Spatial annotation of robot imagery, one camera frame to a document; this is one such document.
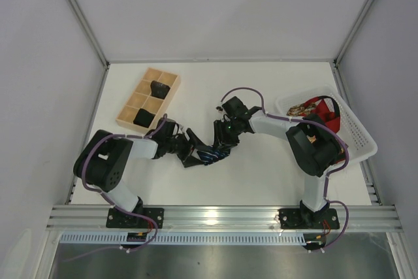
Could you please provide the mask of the navy blue striped tie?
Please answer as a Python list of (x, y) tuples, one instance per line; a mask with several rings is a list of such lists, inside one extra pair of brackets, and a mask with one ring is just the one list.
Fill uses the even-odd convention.
[(209, 147), (209, 150), (197, 150), (197, 156), (199, 157), (200, 161), (203, 162), (203, 165), (211, 165), (213, 163), (217, 163), (227, 157), (230, 156), (231, 150), (218, 150), (213, 147)]

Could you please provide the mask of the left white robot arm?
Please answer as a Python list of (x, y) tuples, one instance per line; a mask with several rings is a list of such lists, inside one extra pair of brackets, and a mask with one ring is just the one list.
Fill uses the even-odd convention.
[(207, 165), (212, 147), (192, 132), (166, 116), (145, 136), (118, 135), (97, 131), (78, 156), (73, 173), (86, 190), (102, 196), (116, 210), (130, 216), (143, 216), (142, 199), (123, 183), (123, 173), (129, 159), (159, 159), (176, 155), (182, 165)]

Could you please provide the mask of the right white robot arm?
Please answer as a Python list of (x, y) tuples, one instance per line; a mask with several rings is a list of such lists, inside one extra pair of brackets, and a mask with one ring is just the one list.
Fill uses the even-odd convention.
[(286, 140), (299, 168), (306, 174), (300, 201), (306, 220), (324, 214), (329, 204), (324, 196), (326, 171), (339, 163), (347, 152), (345, 143), (316, 114), (286, 118), (267, 114), (261, 107), (248, 108), (237, 97), (220, 104), (222, 119), (214, 122), (214, 148), (229, 151), (239, 144), (242, 133), (264, 134)]

